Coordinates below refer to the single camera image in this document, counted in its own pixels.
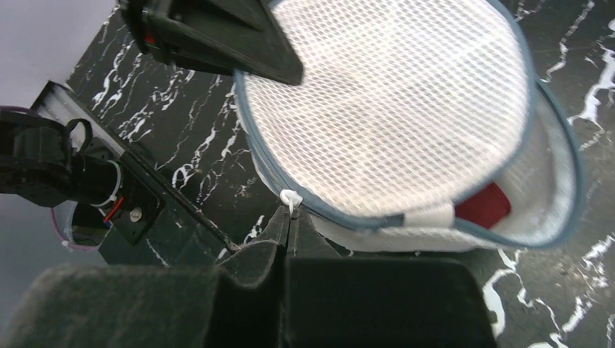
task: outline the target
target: table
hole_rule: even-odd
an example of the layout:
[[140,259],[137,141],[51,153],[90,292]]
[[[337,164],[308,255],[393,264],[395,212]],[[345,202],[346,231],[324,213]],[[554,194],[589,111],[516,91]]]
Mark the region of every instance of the table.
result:
[[[503,2],[526,34],[537,73],[574,122],[587,165],[589,205],[579,230],[558,249],[447,256],[466,265],[483,286],[501,347],[612,347],[615,3]],[[236,119],[232,79],[143,56],[114,12],[68,84],[235,244],[267,225],[278,202],[253,168]],[[148,260],[175,264],[178,250],[147,242],[156,256]]]

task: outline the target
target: screw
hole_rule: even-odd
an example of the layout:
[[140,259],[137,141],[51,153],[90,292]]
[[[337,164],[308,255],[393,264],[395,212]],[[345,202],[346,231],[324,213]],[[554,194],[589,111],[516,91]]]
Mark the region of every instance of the screw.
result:
[[131,221],[132,222],[135,223],[139,221],[142,217],[143,217],[143,210],[141,210],[141,208],[137,207],[131,211]]

